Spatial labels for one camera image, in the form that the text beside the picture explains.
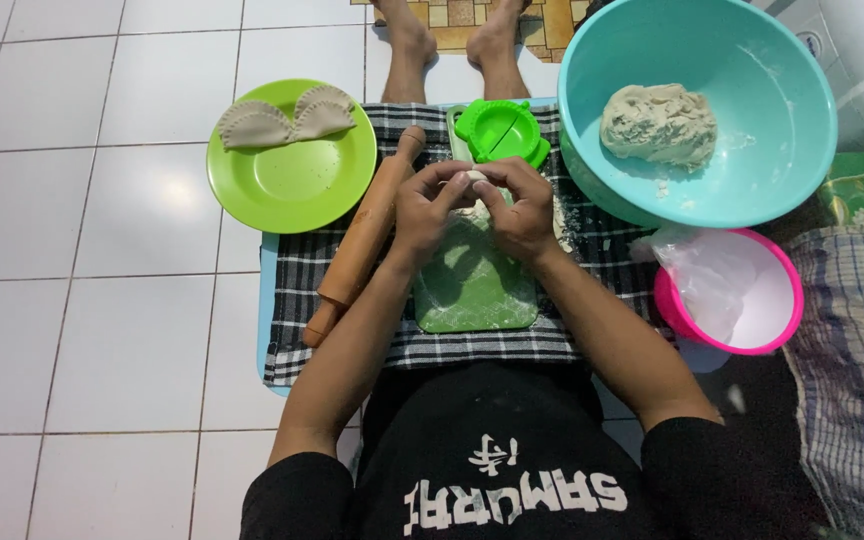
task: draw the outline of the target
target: checkered cloth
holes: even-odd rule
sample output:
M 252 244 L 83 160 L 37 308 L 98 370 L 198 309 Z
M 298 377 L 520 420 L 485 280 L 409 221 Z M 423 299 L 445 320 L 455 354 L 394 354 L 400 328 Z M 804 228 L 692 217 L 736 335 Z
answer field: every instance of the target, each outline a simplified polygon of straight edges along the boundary
M 425 129 L 426 146 L 415 163 L 419 170 L 451 159 L 446 114 L 436 106 L 367 104 L 381 156 L 396 152 L 402 130 Z M 562 202 L 573 255 L 591 273 L 646 321 L 661 319 L 650 309 L 652 283 L 658 265 L 634 264 L 629 259 L 633 240 L 642 227 L 620 221 L 594 207 L 569 178 L 559 149 L 559 112 L 554 106 L 536 107 L 533 114 L 552 152 L 541 172 Z M 291 386 L 312 350 L 303 344 L 306 322 L 319 305 L 316 289 L 345 234 L 355 208 L 334 223 L 300 234 L 283 234 L 278 244 L 275 309 L 264 380 L 266 385 Z M 538 318 L 527 328 L 429 334 L 416 324 L 413 300 L 406 303 L 402 321 L 391 340 L 387 366 L 418 368 L 470 359 L 508 362 L 574 362 L 581 358 L 562 318 L 545 291 L 538 289 Z
M 787 251 L 805 293 L 785 347 L 801 463 L 832 525 L 864 538 L 864 227 L 812 230 Z

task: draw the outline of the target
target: white appliance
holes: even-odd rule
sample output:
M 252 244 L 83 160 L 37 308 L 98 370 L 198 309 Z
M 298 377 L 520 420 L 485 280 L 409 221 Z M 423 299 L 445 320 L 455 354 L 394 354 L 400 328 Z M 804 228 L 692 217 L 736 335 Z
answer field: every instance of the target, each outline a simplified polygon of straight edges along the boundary
M 818 61 L 839 110 L 840 152 L 864 151 L 864 0 L 751 0 Z

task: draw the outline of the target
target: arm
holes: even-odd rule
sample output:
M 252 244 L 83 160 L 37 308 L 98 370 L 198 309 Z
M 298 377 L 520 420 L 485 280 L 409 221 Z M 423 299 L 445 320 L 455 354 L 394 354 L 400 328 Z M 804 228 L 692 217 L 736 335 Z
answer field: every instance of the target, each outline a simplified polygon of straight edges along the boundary
M 376 384 L 412 280 L 442 242 L 450 210 L 468 204 L 462 194 L 470 179 L 463 171 L 472 167 L 462 161 L 436 163 L 402 184 L 389 253 L 295 380 L 270 467 L 303 452 L 335 458 L 342 429 Z
M 496 245 L 530 268 L 579 350 L 635 413 L 642 430 L 679 416 L 719 422 L 678 352 L 559 247 L 549 183 L 517 158 L 477 165 L 476 170 L 517 197 L 510 206 L 491 183 L 473 186 L 494 220 Z

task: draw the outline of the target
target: black t-shirt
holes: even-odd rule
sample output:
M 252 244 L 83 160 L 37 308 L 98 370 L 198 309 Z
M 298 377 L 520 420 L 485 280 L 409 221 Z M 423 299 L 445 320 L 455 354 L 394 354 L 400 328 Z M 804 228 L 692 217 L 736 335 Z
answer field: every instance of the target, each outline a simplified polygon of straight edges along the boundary
M 640 469 L 602 430 L 592 386 L 569 385 L 486 362 L 424 380 L 394 410 L 379 385 L 355 485 L 325 454 L 283 459 L 249 487 L 241 538 L 802 537 L 771 517 L 782 501 L 746 481 L 755 460 L 724 426 L 660 423 Z

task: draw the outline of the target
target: pink container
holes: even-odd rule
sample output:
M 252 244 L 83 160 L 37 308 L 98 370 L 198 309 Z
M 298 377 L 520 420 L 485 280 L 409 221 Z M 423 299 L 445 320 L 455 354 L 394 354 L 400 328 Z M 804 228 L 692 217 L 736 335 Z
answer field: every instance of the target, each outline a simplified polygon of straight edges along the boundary
M 708 229 L 696 239 L 708 246 L 742 245 L 755 268 L 755 283 L 743 297 L 742 316 L 726 343 L 709 337 L 695 324 L 665 269 L 655 274 L 654 299 L 658 313 L 679 336 L 707 343 L 738 355 L 765 355 L 782 347 L 802 321 L 803 292 L 799 272 L 774 242 L 748 228 Z

